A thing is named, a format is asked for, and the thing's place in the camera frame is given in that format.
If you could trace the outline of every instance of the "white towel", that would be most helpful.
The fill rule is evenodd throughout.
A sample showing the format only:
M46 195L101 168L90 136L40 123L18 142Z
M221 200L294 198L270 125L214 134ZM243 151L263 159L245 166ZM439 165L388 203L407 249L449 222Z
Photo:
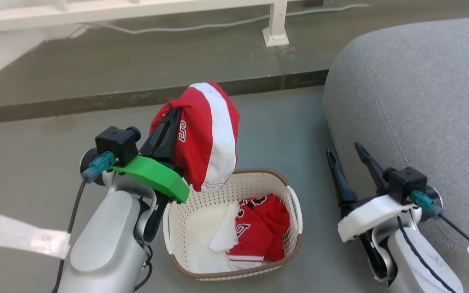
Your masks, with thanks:
M209 248L213 251L220 252L229 250L238 244L235 222L238 211L240 211L240 206L237 202L229 204L224 220L218 230L216 230L216 234L209 245Z

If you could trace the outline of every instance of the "concrete floor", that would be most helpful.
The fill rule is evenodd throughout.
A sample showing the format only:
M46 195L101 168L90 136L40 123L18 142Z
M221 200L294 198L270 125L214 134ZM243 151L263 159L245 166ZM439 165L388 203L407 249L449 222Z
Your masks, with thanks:
M279 48L264 44L262 29L268 26L266 21L234 28L145 35L92 29L76 39L46 42L0 72L0 121L147 105L146 100L154 100L158 94L139 91L207 80L271 77L257 84L259 91L283 89L287 88L283 86L287 80L281 78L328 69L341 49L359 35L400 24L469 17L469 0L326 2L329 7L360 2L371 6L287 18L290 44ZM302 2L289 4L290 11L303 9ZM183 27L236 22L268 13L268 6L257 6L125 19L115 24L133 30ZM117 97L116 93L127 94Z
M153 243L154 271L139 292L324 292L376 293L358 243L341 243L339 211L324 151L333 143L322 109L322 87L233 97L240 111L238 168L267 167L294 187L303 212L300 253L284 267L252 278L199 282L171 264L163 236ZM80 183L79 160L108 126L137 126L143 133L160 106L136 107L0 124L0 214L65 230ZM73 240L106 194L86 187ZM0 248L0 293L50 292L58 260Z

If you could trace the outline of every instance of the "teal connector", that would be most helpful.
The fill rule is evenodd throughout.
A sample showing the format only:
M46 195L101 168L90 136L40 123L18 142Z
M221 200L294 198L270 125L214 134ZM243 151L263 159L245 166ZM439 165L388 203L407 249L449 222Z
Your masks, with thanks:
M413 204L428 212L432 217L439 217L439 214L443 212L443 208L435 204L434 200L419 190L412 192L410 199Z
M104 152L102 155L93 160L88 169L81 174L87 183L91 183L97 179L99 174L110 169L115 165L115 155L112 152Z

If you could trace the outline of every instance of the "gray fabric cushion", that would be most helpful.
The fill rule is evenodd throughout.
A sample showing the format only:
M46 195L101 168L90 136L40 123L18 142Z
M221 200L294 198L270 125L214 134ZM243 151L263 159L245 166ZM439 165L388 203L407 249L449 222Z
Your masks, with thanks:
M469 234L469 19L398 26L353 40L331 67L324 109L360 197L375 187L354 141L382 167L426 174L446 215ZM469 293L469 243L441 220L421 230Z

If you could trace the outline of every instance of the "laundry basket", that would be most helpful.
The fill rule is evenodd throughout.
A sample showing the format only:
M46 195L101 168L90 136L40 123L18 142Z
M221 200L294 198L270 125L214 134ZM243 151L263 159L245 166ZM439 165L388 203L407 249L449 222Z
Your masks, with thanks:
M272 193L281 199L290 215L283 236L285 258L260 267L220 271L225 261L209 245L232 202ZM173 265L182 274L198 280L232 280L272 271L291 261L301 247L303 220L300 203L285 178L268 169L236 170L217 192L192 191L186 204L172 203L164 212L164 241Z

